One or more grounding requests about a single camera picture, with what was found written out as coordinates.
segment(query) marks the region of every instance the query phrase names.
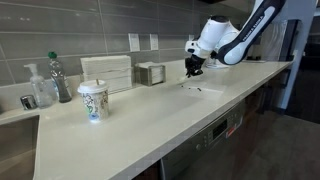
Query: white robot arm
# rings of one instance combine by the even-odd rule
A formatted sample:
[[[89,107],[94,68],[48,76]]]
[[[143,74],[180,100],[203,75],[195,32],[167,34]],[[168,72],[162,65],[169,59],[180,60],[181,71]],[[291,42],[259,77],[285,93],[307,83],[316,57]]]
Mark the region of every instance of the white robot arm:
[[[212,16],[201,36],[186,43],[185,50],[192,53],[186,59],[187,76],[203,74],[201,66],[211,58],[226,65],[241,62],[252,43],[281,11],[286,0],[256,0],[253,13],[241,31],[238,31],[224,16]]]

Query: stainless steel sink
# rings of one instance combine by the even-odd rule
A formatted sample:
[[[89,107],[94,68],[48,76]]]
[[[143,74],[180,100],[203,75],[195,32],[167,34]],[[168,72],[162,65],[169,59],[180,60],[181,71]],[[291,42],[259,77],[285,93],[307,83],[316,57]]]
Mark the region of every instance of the stainless steel sink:
[[[0,125],[0,180],[32,180],[39,116]]]

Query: clear plastic bottle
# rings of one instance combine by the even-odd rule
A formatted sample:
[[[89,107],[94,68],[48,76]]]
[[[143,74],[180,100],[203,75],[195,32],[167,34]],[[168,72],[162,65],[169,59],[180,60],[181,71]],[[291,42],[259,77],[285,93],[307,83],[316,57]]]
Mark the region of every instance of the clear plastic bottle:
[[[24,67],[29,68],[32,73],[30,82],[38,107],[40,109],[50,107],[52,105],[52,97],[48,92],[46,81],[42,76],[38,75],[37,65],[28,64]]]
[[[72,95],[62,63],[58,61],[57,54],[55,52],[49,52],[48,56],[50,58],[49,70],[51,79],[59,102],[69,102],[72,100]]]

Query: light switch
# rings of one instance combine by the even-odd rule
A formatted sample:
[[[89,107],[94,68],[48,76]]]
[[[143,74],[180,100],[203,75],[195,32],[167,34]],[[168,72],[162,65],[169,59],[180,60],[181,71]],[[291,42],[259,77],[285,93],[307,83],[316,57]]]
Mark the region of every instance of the light switch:
[[[150,34],[151,50],[159,50],[159,40],[157,34]]]
[[[140,41],[139,34],[129,34],[130,51],[138,52],[140,51]]]
[[[190,34],[189,35],[189,41],[192,41],[192,40],[194,40],[194,35]]]

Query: dark floor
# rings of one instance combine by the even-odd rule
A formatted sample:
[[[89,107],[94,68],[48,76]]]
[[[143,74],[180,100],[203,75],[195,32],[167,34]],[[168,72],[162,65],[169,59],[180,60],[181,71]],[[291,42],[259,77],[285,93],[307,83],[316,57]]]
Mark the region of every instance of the dark floor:
[[[286,114],[320,124],[320,71],[300,70]]]
[[[320,125],[278,118],[236,179],[319,180]]]

